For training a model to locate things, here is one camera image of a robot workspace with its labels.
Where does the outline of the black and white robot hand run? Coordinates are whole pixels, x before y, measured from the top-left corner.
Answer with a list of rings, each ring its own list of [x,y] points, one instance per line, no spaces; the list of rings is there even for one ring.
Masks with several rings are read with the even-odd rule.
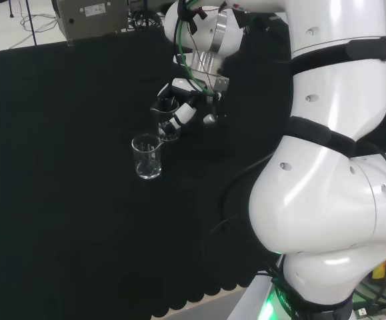
[[[192,80],[174,78],[157,94],[150,110],[160,140],[174,141],[179,138],[181,128],[195,116],[195,105],[206,97],[203,90]]]

